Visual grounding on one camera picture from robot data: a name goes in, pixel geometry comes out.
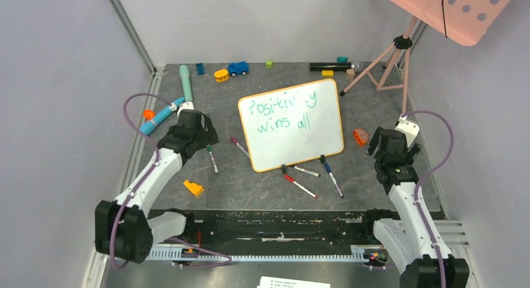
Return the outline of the green whiteboard marker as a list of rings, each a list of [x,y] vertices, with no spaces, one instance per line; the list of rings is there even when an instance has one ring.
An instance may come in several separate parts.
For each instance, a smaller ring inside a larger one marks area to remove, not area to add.
[[[219,169],[218,169],[218,166],[216,164],[216,160],[214,158],[214,154],[213,154],[213,150],[212,150],[212,147],[211,145],[208,145],[207,146],[207,151],[208,151],[208,154],[209,154],[209,157],[210,157],[210,160],[211,160],[211,163],[212,163],[212,167],[214,169],[214,172],[216,174],[219,174]]]

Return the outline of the orange framed whiteboard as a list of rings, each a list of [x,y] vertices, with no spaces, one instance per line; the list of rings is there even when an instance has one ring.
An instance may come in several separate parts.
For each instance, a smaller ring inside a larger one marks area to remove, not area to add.
[[[256,172],[344,150],[339,93],[334,79],[242,97],[237,108]]]

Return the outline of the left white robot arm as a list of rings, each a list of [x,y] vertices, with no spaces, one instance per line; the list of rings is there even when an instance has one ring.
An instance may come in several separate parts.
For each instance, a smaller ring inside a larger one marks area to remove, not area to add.
[[[149,164],[113,201],[101,201],[95,209],[95,248],[101,254],[142,263],[152,247],[172,237],[190,242],[196,225],[189,214],[168,209],[150,217],[149,212],[166,184],[190,158],[219,142],[210,116],[184,109],[176,125],[159,140]]]

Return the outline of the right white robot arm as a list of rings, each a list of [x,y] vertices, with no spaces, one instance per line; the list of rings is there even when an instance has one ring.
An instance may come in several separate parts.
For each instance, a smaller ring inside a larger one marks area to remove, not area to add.
[[[400,287],[466,287],[470,268],[443,241],[424,203],[412,166],[420,149],[419,144],[409,148],[405,133],[397,129],[376,129],[367,154],[375,158],[377,181],[399,219],[393,219],[389,210],[367,211],[361,235],[386,248],[400,273]]]

